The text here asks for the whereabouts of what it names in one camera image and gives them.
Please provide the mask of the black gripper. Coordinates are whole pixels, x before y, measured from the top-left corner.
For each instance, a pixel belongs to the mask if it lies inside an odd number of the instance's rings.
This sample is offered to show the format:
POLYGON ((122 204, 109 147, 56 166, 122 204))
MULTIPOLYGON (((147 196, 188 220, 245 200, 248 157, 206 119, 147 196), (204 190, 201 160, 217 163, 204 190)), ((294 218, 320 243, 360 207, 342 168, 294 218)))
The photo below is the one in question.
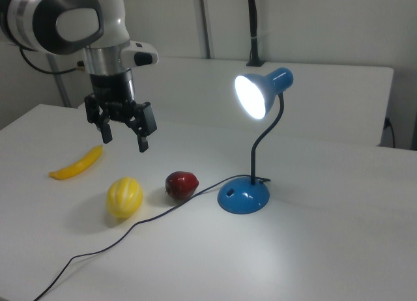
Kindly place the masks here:
POLYGON ((84 99, 87 121, 95 124, 104 144, 113 137, 112 121, 128 121, 127 126, 136 134, 139 152, 149 148, 147 137, 157 130, 150 102, 134 102, 132 71, 113 75, 90 75, 93 93, 84 99))

